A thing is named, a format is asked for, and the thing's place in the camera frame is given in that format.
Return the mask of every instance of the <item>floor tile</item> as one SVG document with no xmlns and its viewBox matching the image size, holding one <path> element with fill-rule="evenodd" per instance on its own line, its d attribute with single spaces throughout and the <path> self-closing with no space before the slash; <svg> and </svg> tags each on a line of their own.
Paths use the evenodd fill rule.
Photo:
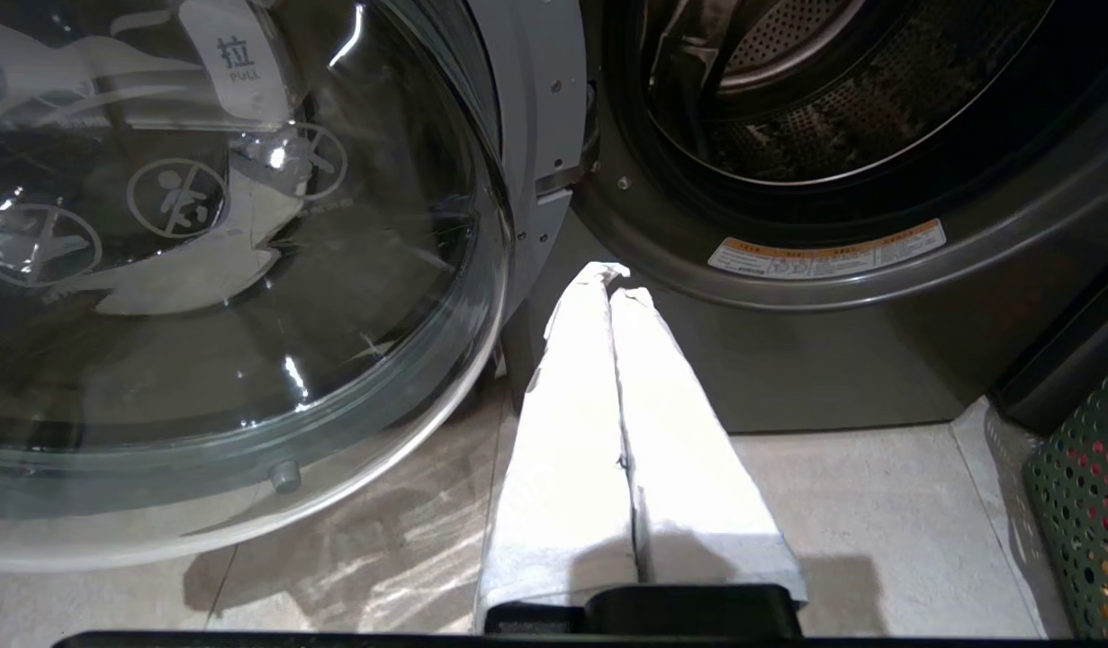
<svg viewBox="0 0 1108 648">
<path fill-rule="evenodd" d="M 1039 438 L 1004 421 L 985 398 L 957 418 L 952 430 L 1039 635 L 1068 639 L 1068 615 L 1022 476 Z"/>
<path fill-rule="evenodd" d="M 351 500 L 239 545 L 208 628 L 470 631 L 504 385 Z"/>
<path fill-rule="evenodd" d="M 192 558 L 84 574 L 0 574 L 0 648 L 47 647 L 91 630 L 201 630 L 233 549 L 216 574 L 183 585 Z M 206 603 L 194 608 L 186 599 Z"/>
<path fill-rule="evenodd" d="M 735 438 L 802 562 L 808 636 L 1037 636 L 946 425 Z"/>
</svg>

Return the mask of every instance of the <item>screw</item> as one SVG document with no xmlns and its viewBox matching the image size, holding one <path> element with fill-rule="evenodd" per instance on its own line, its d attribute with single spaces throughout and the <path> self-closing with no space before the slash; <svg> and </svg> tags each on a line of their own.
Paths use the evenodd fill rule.
<svg viewBox="0 0 1108 648">
<path fill-rule="evenodd" d="M 290 495 L 301 487 L 301 471 L 297 461 L 289 460 L 278 463 L 269 469 L 269 481 L 274 484 L 274 492 L 278 495 Z"/>
</svg>

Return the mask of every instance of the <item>washing machine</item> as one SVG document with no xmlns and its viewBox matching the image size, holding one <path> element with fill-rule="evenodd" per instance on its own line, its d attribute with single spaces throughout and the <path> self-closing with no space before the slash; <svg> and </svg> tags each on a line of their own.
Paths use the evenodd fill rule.
<svg viewBox="0 0 1108 648">
<path fill-rule="evenodd" d="M 1108 3 L 0 0 L 0 569 L 352 495 L 598 255 L 729 430 L 956 414 L 1108 263 Z"/>
</svg>

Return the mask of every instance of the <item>beige tile floor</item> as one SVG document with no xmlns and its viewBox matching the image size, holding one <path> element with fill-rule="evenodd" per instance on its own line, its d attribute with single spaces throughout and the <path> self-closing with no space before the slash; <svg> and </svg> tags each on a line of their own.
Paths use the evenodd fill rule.
<svg viewBox="0 0 1108 648">
<path fill-rule="evenodd" d="M 236 548 L 0 575 L 0 647 L 78 631 L 470 631 L 516 415 L 499 384 L 359 496 Z M 1067 636 L 1018 466 L 977 403 L 950 425 L 735 439 L 808 575 L 810 636 Z"/>
</svg>

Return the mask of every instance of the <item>warning sticker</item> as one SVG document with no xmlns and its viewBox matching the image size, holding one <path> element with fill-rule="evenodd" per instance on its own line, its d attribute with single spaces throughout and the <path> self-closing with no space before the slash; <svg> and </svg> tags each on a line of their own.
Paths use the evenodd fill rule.
<svg viewBox="0 0 1108 648">
<path fill-rule="evenodd" d="M 719 270 L 766 279 L 822 279 L 892 266 L 944 245 L 945 230 L 935 218 L 891 237 L 844 247 L 788 250 L 727 238 L 709 257 L 709 264 Z"/>
</svg>

